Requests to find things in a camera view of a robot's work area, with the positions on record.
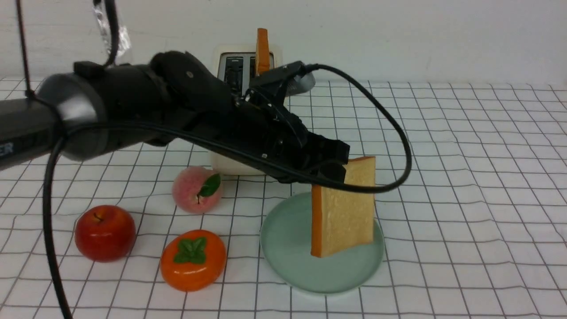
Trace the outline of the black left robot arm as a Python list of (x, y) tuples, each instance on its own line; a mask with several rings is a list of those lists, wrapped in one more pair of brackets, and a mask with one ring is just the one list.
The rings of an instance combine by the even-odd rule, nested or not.
[(142, 123), (161, 130), (88, 129), (73, 135), (62, 154), (86, 161), (139, 143), (165, 147), (174, 130), (281, 183), (304, 182), (282, 169), (342, 183), (349, 145), (311, 133), (283, 106), (314, 83), (300, 61), (251, 79), (243, 95), (187, 52), (109, 69), (77, 62), (72, 73), (46, 78), (33, 98), (1, 102), (1, 168), (48, 154), (60, 136), (82, 124)]

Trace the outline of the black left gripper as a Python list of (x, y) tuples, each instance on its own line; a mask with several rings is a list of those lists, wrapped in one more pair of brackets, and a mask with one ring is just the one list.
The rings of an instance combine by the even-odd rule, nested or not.
[(309, 133), (284, 106), (277, 89), (207, 89), (201, 97), (201, 133), (206, 149), (276, 180), (305, 176), (344, 182), (350, 145)]

